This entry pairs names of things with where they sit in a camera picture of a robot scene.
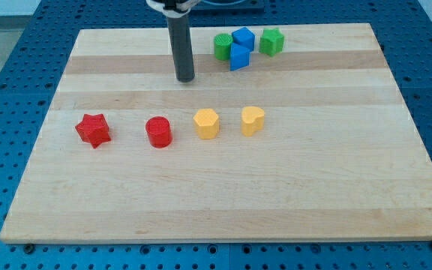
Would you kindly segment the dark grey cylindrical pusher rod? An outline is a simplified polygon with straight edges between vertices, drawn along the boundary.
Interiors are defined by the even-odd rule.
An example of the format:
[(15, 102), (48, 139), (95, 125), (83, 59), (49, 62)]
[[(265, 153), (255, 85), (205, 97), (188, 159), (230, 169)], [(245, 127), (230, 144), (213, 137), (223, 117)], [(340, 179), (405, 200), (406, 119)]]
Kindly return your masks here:
[(176, 79), (181, 83), (189, 83), (195, 77), (189, 16), (168, 17), (167, 25)]

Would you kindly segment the white rod mount clamp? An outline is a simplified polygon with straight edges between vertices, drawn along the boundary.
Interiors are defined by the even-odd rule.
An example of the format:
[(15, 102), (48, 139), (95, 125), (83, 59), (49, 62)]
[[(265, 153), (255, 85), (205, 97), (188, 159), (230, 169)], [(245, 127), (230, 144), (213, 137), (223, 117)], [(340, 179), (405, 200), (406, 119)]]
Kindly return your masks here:
[(188, 14), (201, 0), (146, 0), (146, 4), (165, 17), (180, 18)]

